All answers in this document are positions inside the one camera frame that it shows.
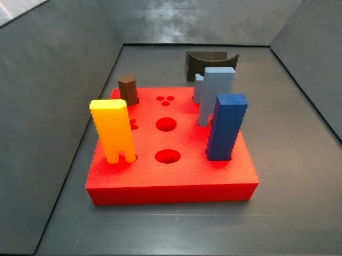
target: round hole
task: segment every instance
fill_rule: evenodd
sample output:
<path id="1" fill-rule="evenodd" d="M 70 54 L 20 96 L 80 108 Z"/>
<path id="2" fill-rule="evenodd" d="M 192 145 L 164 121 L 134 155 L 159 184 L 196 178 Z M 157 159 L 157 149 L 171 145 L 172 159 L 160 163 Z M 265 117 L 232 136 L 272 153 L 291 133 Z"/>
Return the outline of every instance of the round hole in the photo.
<path id="1" fill-rule="evenodd" d="M 137 125 L 134 124 L 134 122 L 136 122 L 136 119 L 129 120 L 129 125 L 130 125 L 132 130 L 136 130 L 138 128 Z"/>
<path id="2" fill-rule="evenodd" d="M 180 159 L 180 153 L 173 149 L 164 149 L 155 154 L 155 159 L 163 164 L 172 164 Z"/>
<path id="3" fill-rule="evenodd" d="M 169 117 L 163 117 L 156 121 L 156 128 L 163 132 L 169 132 L 176 128 L 176 121 Z"/>

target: gray floor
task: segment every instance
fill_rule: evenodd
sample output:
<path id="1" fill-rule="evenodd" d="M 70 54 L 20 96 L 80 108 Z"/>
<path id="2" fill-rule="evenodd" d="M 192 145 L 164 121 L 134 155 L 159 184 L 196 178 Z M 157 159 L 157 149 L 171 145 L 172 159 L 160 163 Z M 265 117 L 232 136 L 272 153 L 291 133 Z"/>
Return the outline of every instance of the gray floor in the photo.
<path id="1" fill-rule="evenodd" d="M 340 254 L 340 144 L 267 48 L 125 46 L 140 87 L 191 86 L 184 52 L 240 54 L 233 91 L 249 100 L 243 132 L 260 177 L 249 202 L 94 207 L 84 189 L 90 124 L 38 254 Z"/>

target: red base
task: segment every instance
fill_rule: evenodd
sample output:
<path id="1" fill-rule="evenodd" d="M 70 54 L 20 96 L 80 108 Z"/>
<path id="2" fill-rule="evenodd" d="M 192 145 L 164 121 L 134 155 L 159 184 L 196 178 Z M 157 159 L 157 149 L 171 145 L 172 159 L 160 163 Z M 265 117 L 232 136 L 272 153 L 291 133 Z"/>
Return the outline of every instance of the red base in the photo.
<path id="1" fill-rule="evenodd" d="M 121 157 L 109 164 L 97 143 L 85 186 L 93 203 L 248 200 L 259 179 L 241 134 L 231 161 L 208 161 L 209 127 L 196 125 L 193 89 L 145 88 L 137 94 L 138 104 L 128 107 L 137 160 L 128 164 Z"/>

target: yellow peg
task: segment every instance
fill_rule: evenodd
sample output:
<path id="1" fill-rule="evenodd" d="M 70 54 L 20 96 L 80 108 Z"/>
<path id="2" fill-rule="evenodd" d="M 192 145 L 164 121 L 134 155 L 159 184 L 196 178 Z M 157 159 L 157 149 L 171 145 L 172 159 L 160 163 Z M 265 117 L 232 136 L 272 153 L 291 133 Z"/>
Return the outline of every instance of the yellow peg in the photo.
<path id="1" fill-rule="evenodd" d="M 108 163 L 118 163 L 120 153 L 132 163 L 136 155 L 125 101 L 92 100 L 89 109 Z"/>

